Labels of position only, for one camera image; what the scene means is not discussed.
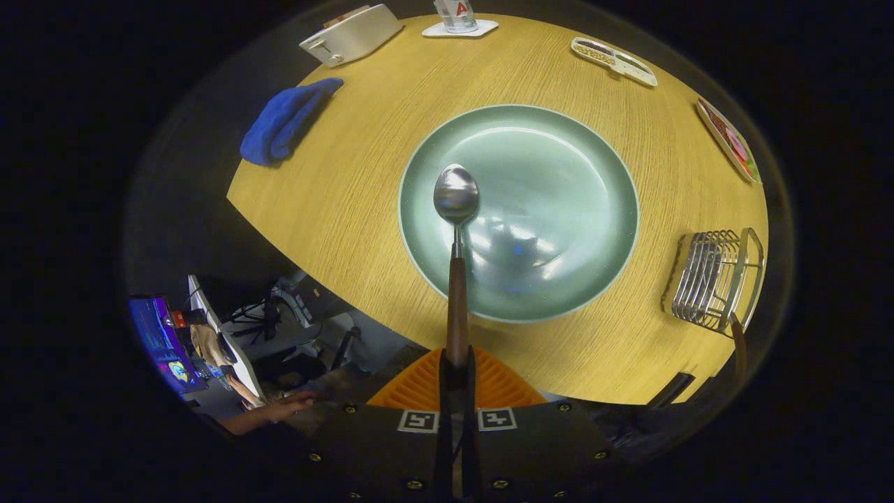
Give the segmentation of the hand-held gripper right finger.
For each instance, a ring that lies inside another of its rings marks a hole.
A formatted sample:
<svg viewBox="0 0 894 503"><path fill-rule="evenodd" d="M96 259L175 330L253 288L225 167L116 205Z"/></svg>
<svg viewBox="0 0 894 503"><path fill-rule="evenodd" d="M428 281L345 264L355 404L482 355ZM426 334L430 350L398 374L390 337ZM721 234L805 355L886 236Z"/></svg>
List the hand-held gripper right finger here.
<svg viewBox="0 0 894 503"><path fill-rule="evenodd" d="M617 474L617 452L580 404L548 402L478 348L460 399L460 487L469 500L583 500Z"/></svg>

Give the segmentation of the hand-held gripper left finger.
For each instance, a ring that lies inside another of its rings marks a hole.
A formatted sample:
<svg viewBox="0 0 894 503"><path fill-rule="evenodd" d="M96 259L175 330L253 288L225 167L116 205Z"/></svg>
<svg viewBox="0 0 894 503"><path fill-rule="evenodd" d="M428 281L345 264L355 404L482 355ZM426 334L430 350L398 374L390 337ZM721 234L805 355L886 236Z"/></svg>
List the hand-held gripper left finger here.
<svg viewBox="0 0 894 503"><path fill-rule="evenodd" d="M339 401L307 449L330 500L452 500L457 350L428 351L363 402Z"/></svg>

